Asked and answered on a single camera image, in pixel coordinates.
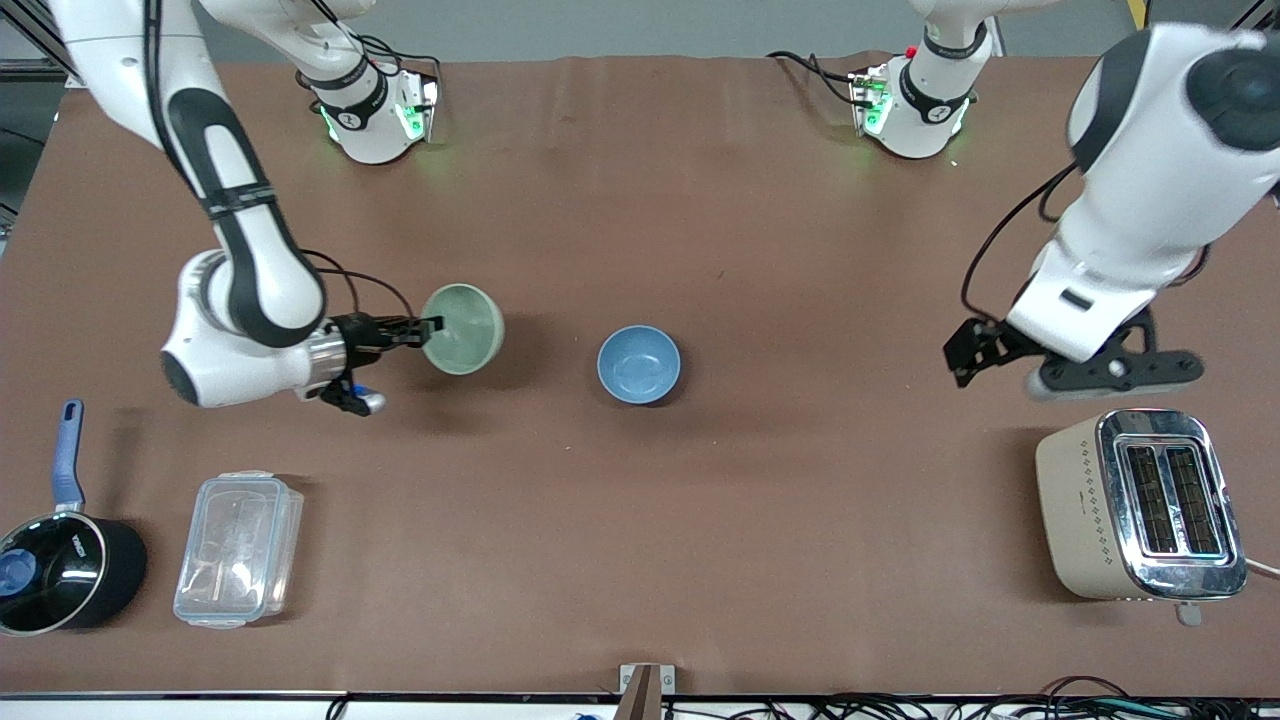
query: robotic arm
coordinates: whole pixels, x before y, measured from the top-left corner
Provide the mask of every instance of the robotic arm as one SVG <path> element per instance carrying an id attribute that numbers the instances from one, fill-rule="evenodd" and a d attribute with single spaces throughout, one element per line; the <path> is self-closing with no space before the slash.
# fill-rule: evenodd
<path id="1" fill-rule="evenodd" d="M 1157 24 L 1108 50 L 1076 96 L 1068 141 L 1084 192 L 1062 214 L 1005 322 L 948 341 L 960 387 L 1044 355 L 1037 398 L 1164 392 L 1203 369 L 1160 351 L 1147 305 L 1280 181 L 1280 41 Z M 1125 350 L 1144 336 L 1146 348 Z"/>
<path id="2" fill-rule="evenodd" d="M 361 415 L 380 409 L 384 398 L 358 392 L 351 370 L 392 347 L 420 347 L 426 322 L 325 319 L 324 284 L 227 102 L 189 0 L 54 0 L 51 9 L 93 99 L 165 152 L 221 246 L 178 281 L 161 352 L 178 395 L 220 407 L 296 389 Z"/>
<path id="3" fill-rule="evenodd" d="M 969 109 L 973 83 L 991 58 L 987 18 L 1033 10 L 1057 0 L 909 0 L 924 17 L 924 40 L 854 81 L 859 132 L 904 158 L 937 155 Z"/>

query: brown table surface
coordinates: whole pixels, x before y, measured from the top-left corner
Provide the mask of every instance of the brown table surface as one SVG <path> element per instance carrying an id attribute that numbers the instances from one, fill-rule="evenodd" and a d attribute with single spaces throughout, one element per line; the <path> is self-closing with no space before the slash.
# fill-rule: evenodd
<path id="1" fill-rule="evenodd" d="M 992 61 L 965 132 L 913 163 L 768 60 L 449 65 L 440 143 L 385 167 L 325 140 L 292 68 L 225 67 L 301 243 L 416 302 L 465 281 L 506 311 L 476 375 L 413 350 L 361 372 L 390 400 L 371 419 L 292 393 L 178 400 L 156 355 L 178 269 L 212 233 L 159 152 L 69 94 L 0 263 L 0 525 L 49 510 L 55 416 L 79 396 L 88 511 L 136 523 L 151 570 L 106 628 L 0 639 L 0 689 L 595 691 L 620 662 L 663 661 L 686 692 L 1010 692 L 1093 673 L 1280 696 L 1280 583 L 1187 629 L 1167 605 L 1056 580 L 1036 443 L 1123 401 L 1032 404 L 1030 363 L 959 391 L 943 366 L 965 265 L 1065 164 L 1089 67 Z M 1272 562 L 1276 227 L 1257 209 L 1161 296 L 1162 342 L 1207 374 L 1155 401 L 1210 428 L 1245 547 Z M 977 299 L 1006 309 L 1047 232 L 1014 223 Z M 600 341 L 630 323 L 681 346 L 663 407 L 596 382 Z M 243 469 L 306 495 L 287 612 L 189 628 L 172 602 L 196 489 Z"/>

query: white robotic arm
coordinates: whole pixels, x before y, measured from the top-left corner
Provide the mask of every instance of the white robotic arm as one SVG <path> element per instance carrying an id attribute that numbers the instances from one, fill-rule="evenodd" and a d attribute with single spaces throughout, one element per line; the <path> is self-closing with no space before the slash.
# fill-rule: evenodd
<path id="1" fill-rule="evenodd" d="M 351 159 L 388 163 L 430 140 L 439 78 L 375 64 L 342 22 L 367 13 L 376 0 L 200 3 L 218 22 L 257 37 L 298 68 L 320 99 L 330 137 Z"/>
<path id="2" fill-rule="evenodd" d="M 1068 122 L 1084 192 L 1053 231 L 1007 320 L 947 343 L 961 387 L 1047 355 L 1038 398 L 1162 392 L 1202 373 L 1158 351 L 1147 305 L 1280 181 L 1280 40 L 1164 23 L 1094 65 Z M 1142 331 L 1143 352 L 1123 347 Z"/>
<path id="3" fill-rule="evenodd" d="M 914 56 L 899 55 L 855 79 L 859 131 L 904 158 L 937 155 L 960 132 L 973 83 L 991 59 L 987 18 L 1059 0 L 909 0 L 924 17 Z"/>
<path id="4" fill-rule="evenodd" d="M 416 318 L 326 319 L 324 284 L 293 242 L 196 26 L 189 0 L 54 0 L 63 40 L 109 118 L 161 149 L 214 224 L 220 251 L 183 268 L 161 352 L 169 384 L 220 407 L 284 389 L 367 415 L 384 404 L 351 370 L 401 345 Z"/>

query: saucepan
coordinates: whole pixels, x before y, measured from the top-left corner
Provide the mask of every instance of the saucepan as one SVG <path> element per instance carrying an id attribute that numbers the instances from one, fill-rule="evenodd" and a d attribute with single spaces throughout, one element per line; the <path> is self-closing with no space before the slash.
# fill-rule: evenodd
<path id="1" fill-rule="evenodd" d="M 54 451 L 54 511 L 0 541 L 0 633 L 91 628 L 124 610 L 142 584 L 147 551 L 137 530 L 90 518 L 76 474 L 84 404 L 68 400 Z"/>

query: plastic food container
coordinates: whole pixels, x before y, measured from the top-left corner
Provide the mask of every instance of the plastic food container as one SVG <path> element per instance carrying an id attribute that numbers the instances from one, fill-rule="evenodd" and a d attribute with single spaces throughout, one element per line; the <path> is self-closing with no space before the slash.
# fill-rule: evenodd
<path id="1" fill-rule="evenodd" d="M 173 614 L 201 628 L 239 628 L 284 607 L 302 493 L 270 473 L 206 480 L 196 496 Z"/>

